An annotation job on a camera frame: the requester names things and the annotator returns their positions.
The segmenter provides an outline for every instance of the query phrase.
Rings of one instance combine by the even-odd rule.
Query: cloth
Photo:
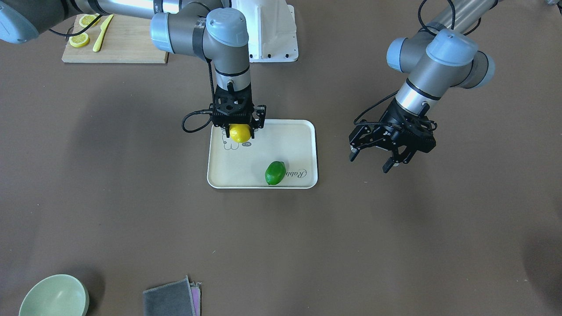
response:
[[[197,303],[194,302],[193,290],[196,292]],[[177,282],[151,288],[143,292],[143,303],[144,316],[200,316],[199,283],[194,283],[192,288],[186,277]]]

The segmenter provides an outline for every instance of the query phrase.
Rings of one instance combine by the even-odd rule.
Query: cartoon drawing on tray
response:
[[[242,145],[242,147],[249,147],[252,145],[251,142],[243,142],[242,144],[233,142],[230,138],[226,137],[225,130],[222,131],[222,134],[223,134],[223,144],[225,150],[237,150],[238,148],[240,148],[240,145]]]

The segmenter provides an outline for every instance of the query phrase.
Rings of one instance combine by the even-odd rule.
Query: green lime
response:
[[[272,186],[278,184],[285,177],[285,163],[282,161],[273,161],[265,170],[265,182]]]

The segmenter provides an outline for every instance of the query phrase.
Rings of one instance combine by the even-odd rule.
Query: black cable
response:
[[[430,31],[427,27],[427,25],[423,22],[422,19],[422,8],[425,5],[425,3],[427,2],[427,0],[423,0],[418,8],[418,20],[420,21],[420,25],[421,27],[429,34],[436,36],[437,34]],[[449,3],[449,6],[451,6],[451,11],[452,11],[452,21],[451,21],[451,30],[455,29],[455,20],[456,20],[456,8],[455,8],[455,4],[453,3],[452,0],[447,0],[447,2]]]
[[[196,128],[196,129],[194,129],[194,130],[186,129],[186,128],[185,128],[185,121],[187,121],[187,119],[189,119],[190,116],[198,115],[198,114],[209,114],[209,115],[210,115],[211,112],[210,112],[210,110],[199,110],[199,111],[193,111],[193,112],[189,113],[188,115],[186,115],[186,116],[183,118],[183,121],[182,121],[182,130],[183,130],[184,132],[186,132],[186,133],[195,133],[195,132],[199,132],[199,131],[202,130],[203,128],[207,127],[207,125],[209,125],[209,123],[211,122],[211,117],[210,117],[210,116],[209,116],[209,120],[208,120],[205,124],[203,124],[203,126],[201,126],[201,127],[199,127],[199,128]]]
[[[88,24],[88,26],[86,26],[83,30],[81,30],[78,33],[74,33],[74,34],[63,34],[63,33],[59,33],[57,31],[54,31],[53,29],[49,29],[49,31],[51,31],[52,33],[55,33],[57,35],[63,36],[63,37],[72,37],[72,36],[77,36],[80,35],[82,33],[84,33],[86,30],[88,30],[90,27],[92,27],[92,25],[94,25],[94,23],[96,23],[99,19],[101,19],[102,16],[98,15],[92,22],[90,22],[90,24]]]
[[[215,85],[212,82],[212,68],[211,68],[211,61],[207,60],[207,65],[209,66],[209,81],[211,82],[211,96],[212,101],[215,103]]]
[[[365,115],[365,113],[369,112],[370,110],[374,109],[377,105],[383,103],[384,101],[392,98],[393,96],[395,96],[398,93],[398,90],[392,92],[391,94],[387,95],[386,97],[384,97],[382,100],[380,100],[379,102],[371,105],[369,108],[367,108],[365,111],[363,111],[361,114],[359,114],[358,117],[355,118],[355,120],[353,120],[353,124],[355,125],[388,125],[388,123],[381,123],[381,122],[357,122],[359,121],[359,119],[361,119],[361,117],[363,115]]]
[[[436,122],[436,121],[432,121],[432,120],[429,120],[429,121],[420,121],[420,123],[426,123],[426,124],[428,124],[429,127],[427,127],[427,126],[426,126],[426,127],[427,127],[427,129],[429,129],[430,131],[434,131],[434,130],[437,129],[437,122]]]
[[[478,29],[478,27],[480,26],[480,23],[482,23],[482,18],[478,19],[478,23],[476,23],[476,26],[473,27],[472,30],[470,30],[470,31],[468,31],[468,32],[466,32],[466,33],[464,33],[463,35],[464,35],[464,36],[467,36],[468,34],[470,34],[470,33],[474,32],[474,31],[476,31],[476,29]]]
[[[211,67],[211,61],[207,60],[207,65],[209,66],[209,81],[211,83],[211,95],[212,95],[212,101],[213,104],[215,103],[215,85],[212,81],[212,67]],[[209,119],[208,121],[203,124],[203,126],[196,128],[194,130],[189,130],[187,128],[185,128],[185,121],[187,121],[187,119],[189,119],[190,116],[193,115],[199,115],[199,114],[209,114]],[[199,111],[193,111],[191,113],[189,113],[188,115],[186,115],[183,120],[182,120],[182,130],[186,133],[195,133],[195,132],[199,132],[200,130],[202,130],[203,128],[207,127],[207,125],[209,125],[209,123],[211,122],[211,115],[212,114],[212,110],[199,110]]]

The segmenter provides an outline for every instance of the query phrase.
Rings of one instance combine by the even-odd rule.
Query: cutting board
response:
[[[73,33],[82,30],[78,23],[83,15],[74,21]],[[168,53],[154,47],[150,39],[150,20],[123,15],[115,15],[107,28],[103,45],[99,52],[92,48],[100,33],[100,26],[107,17],[89,28],[88,45],[76,48],[66,43],[62,54],[63,62],[104,62],[109,64],[165,64]]]

